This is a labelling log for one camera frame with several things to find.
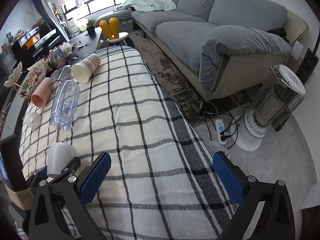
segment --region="checkered paper cup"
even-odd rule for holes
[[[101,58],[97,54],[92,54],[72,67],[72,74],[77,81],[85,84],[92,74],[101,64]]]

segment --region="tan rope wrap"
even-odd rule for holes
[[[19,192],[12,191],[12,189],[8,188],[6,185],[5,188],[7,189],[11,201],[15,203],[19,208],[24,211],[30,210],[32,208],[34,196],[30,188]]]

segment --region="plant pot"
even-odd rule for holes
[[[96,27],[94,27],[93,25],[87,27],[87,31],[90,37],[94,37],[96,35],[95,29]]]

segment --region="white label tag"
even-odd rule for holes
[[[292,52],[291,52],[292,56],[295,59],[298,59],[302,52],[302,49],[303,49],[303,45],[299,41],[296,41],[292,48]]]

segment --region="plastic bottle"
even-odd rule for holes
[[[72,81],[63,82],[53,100],[50,124],[58,130],[69,130],[77,111],[80,96],[79,85]]]

